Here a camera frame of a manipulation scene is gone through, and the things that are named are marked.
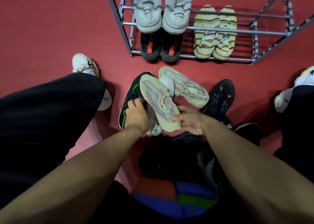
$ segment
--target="metal shoe rack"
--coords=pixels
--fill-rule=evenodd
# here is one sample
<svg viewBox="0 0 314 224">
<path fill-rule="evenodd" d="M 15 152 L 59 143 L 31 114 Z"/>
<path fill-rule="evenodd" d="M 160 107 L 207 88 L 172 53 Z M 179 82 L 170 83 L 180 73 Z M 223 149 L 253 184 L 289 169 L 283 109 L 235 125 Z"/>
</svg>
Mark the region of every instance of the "metal shoe rack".
<svg viewBox="0 0 314 224">
<path fill-rule="evenodd" d="M 108 0 L 110 7 L 112 9 L 112 12 L 114 14 L 116 23 L 118 24 L 121 36 L 123 38 L 124 44 L 127 48 L 128 54 L 130 57 L 132 57 L 135 54 L 140 54 L 140 51 L 134 51 L 132 50 L 132 43 L 133 43 L 133 33 L 134 33 L 134 27 L 136 26 L 135 23 L 135 14 L 133 12 L 132 22 L 125 22 L 123 20 L 123 12 L 124 10 L 134 10 L 134 0 L 131 1 L 131 6 L 125 6 L 125 0 L 120 0 L 119 7 L 117 7 L 117 4 L 115 0 Z M 254 18 L 251 21 L 248 29 L 246 30 L 234 30 L 234 29 L 222 29 L 222 28 L 206 28 L 206 27 L 194 27 L 189 26 L 187 29 L 190 30 L 204 30 L 204 31 L 219 31 L 219 32 L 233 32 L 238 34 L 252 34 L 253 35 L 253 56 L 252 58 L 232 58 L 230 57 L 227 59 L 228 61 L 236 61 L 236 62 L 248 62 L 249 65 L 254 65 L 267 55 L 274 51 L 276 48 L 287 42 L 289 39 L 291 39 L 294 35 L 299 33 L 302 29 L 309 26 L 312 22 L 314 22 L 314 14 L 311 15 L 308 19 L 304 20 L 300 25 L 296 26 L 294 25 L 294 18 L 293 18 L 293 10 L 292 10 L 292 2 L 291 0 L 284 0 L 285 1 L 285 15 L 270 15 L 265 14 L 265 12 L 268 11 L 270 6 L 275 2 L 276 0 L 268 0 L 266 5 L 261 9 L 261 11 L 258 14 L 247 14 L 247 13 L 223 13 L 223 12 L 205 12 L 205 14 L 214 14 L 214 15 L 236 15 L 236 16 L 242 16 L 242 17 L 250 17 Z M 199 11 L 191 11 L 191 14 L 199 14 Z M 280 18 L 287 21 L 286 23 L 286 30 L 285 32 L 271 32 L 271 31 L 259 31 L 257 26 L 257 21 L 260 18 Z M 131 33 L 128 38 L 127 33 L 124 29 L 124 26 L 131 26 Z M 258 35 L 280 35 L 282 36 L 279 40 L 277 40 L 273 45 L 271 45 L 269 48 L 267 48 L 265 51 L 259 51 L 258 47 Z M 187 58 L 187 59 L 196 59 L 193 55 L 184 55 L 181 54 L 180 58 Z"/>
</svg>

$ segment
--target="black pants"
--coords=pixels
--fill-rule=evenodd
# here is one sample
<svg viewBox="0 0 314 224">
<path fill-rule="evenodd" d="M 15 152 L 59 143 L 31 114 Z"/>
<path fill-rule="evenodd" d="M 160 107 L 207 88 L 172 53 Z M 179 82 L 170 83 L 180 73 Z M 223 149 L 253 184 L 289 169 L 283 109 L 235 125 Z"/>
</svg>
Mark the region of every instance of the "black pants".
<svg viewBox="0 0 314 224">
<path fill-rule="evenodd" d="M 74 73 L 0 99 L 0 209 L 65 160 L 96 113 L 105 88 L 100 78 Z M 314 86 L 294 88 L 284 112 L 283 147 L 275 153 L 312 182 L 313 102 Z M 249 218 L 244 216 L 241 205 L 234 211 L 235 202 L 238 203 L 236 195 L 230 193 L 227 200 L 221 200 L 203 216 L 183 222 Z M 115 221 L 173 222 L 131 198 L 117 182 L 110 187 L 90 223 L 107 221 L 109 215 Z"/>
</svg>

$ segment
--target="person's left arm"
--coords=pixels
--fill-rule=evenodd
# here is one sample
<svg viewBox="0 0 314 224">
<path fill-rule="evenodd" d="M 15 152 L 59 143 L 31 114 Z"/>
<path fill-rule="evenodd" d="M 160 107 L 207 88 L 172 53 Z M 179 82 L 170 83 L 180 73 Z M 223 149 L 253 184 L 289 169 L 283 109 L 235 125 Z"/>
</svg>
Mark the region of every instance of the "person's left arm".
<svg viewBox="0 0 314 224">
<path fill-rule="evenodd" d="M 128 102 L 125 129 L 64 162 L 0 211 L 0 224 L 86 223 L 133 144 L 149 129 L 141 99 Z"/>
</svg>

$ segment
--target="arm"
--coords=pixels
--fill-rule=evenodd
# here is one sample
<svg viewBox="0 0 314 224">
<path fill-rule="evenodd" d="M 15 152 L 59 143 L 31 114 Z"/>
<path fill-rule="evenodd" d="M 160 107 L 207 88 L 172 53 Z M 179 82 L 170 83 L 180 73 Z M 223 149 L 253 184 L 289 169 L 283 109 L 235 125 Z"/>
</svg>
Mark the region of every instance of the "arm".
<svg viewBox="0 0 314 224">
<path fill-rule="evenodd" d="M 149 129 L 140 99 L 128 102 L 126 127 L 61 164 L 0 211 L 0 223 L 86 223 L 125 156 Z"/>
<path fill-rule="evenodd" d="M 314 184 L 278 158 L 188 108 L 177 115 L 181 130 L 205 135 L 230 184 L 260 222 L 313 223 Z"/>
</svg>

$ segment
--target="person's left hand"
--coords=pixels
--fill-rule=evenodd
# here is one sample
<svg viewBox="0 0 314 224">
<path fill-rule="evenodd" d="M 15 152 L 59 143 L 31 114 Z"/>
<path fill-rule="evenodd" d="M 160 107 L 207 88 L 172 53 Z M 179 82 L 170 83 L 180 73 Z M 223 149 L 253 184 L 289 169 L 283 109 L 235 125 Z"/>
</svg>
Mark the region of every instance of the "person's left hand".
<svg viewBox="0 0 314 224">
<path fill-rule="evenodd" d="M 125 128 L 136 128 L 141 132 L 141 135 L 146 133 L 149 129 L 149 121 L 142 101 L 142 98 L 128 101 L 128 108 L 125 110 L 127 117 Z"/>
</svg>

